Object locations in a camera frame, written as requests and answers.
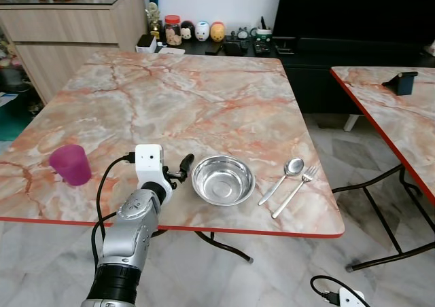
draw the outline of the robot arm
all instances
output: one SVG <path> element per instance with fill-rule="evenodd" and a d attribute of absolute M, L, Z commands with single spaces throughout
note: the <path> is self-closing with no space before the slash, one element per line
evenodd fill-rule
<path fill-rule="evenodd" d="M 161 146 L 136 146 L 140 189 L 118 209 L 116 220 L 106 233 L 94 282 L 81 307 L 135 307 L 136 288 L 151 236 L 157 230 L 158 214 L 177 187 L 170 179 L 183 182 L 193 159 L 192 154 L 187 155 L 180 164 L 180 172 L 171 174 L 163 166 Z"/>

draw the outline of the white wall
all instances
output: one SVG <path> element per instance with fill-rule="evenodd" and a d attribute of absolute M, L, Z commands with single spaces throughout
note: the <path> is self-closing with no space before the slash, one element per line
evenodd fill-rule
<path fill-rule="evenodd" d="M 267 26 L 273 28 L 279 0 L 159 0 L 160 19 L 169 14 L 179 15 L 181 21 L 191 20 L 196 24 L 206 20 L 209 24 L 221 21 L 226 33 L 240 26 L 248 29 L 260 24 L 264 16 Z"/>

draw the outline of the stainless steel bowl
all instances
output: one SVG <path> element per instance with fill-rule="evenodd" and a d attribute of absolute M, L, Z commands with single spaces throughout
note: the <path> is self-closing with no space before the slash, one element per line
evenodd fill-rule
<path fill-rule="evenodd" d="M 192 185 L 208 203 L 231 206 L 251 196 L 256 178 L 246 164 L 232 156 L 211 156 L 196 165 Z"/>

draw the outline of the tiled floor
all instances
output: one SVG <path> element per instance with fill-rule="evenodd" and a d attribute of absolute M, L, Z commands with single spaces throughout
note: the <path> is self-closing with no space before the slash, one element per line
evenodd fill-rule
<path fill-rule="evenodd" d="M 351 133 L 345 133 L 340 118 L 305 117 L 331 187 L 371 179 L 398 164 L 364 118 Z M 434 239 L 397 177 L 372 186 L 370 191 L 379 197 L 404 249 Z M 167 232 L 154 238 L 137 306 L 328 306 L 309 286 L 316 274 L 328 274 L 362 291 L 372 307 L 433 306 L 434 251 L 357 272 L 345 271 L 351 261 L 393 254 L 394 248 L 364 195 L 353 191 L 336 198 L 346 225 L 345 234 L 338 239 L 216 236 L 250 254 L 255 259 L 251 265 L 191 232 Z M 425 198 L 421 202 L 434 216 L 434 207 Z M 89 228 L 0 222 L 0 245 L 2 306 L 77 307 L 86 297 L 94 267 Z M 322 281 L 318 285 L 337 289 Z"/>

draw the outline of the spoon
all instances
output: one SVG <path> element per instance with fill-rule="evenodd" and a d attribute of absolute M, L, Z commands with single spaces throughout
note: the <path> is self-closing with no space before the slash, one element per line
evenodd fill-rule
<path fill-rule="evenodd" d="M 304 160 L 300 158 L 294 158 L 290 161 L 287 161 L 284 166 L 284 176 L 281 177 L 280 180 L 274 184 L 273 187 L 271 187 L 263 196 L 263 198 L 258 202 L 258 205 L 262 205 L 264 202 L 266 202 L 272 195 L 275 193 L 275 190 L 278 189 L 279 185 L 284 181 L 284 179 L 288 176 L 297 176 L 304 168 Z"/>

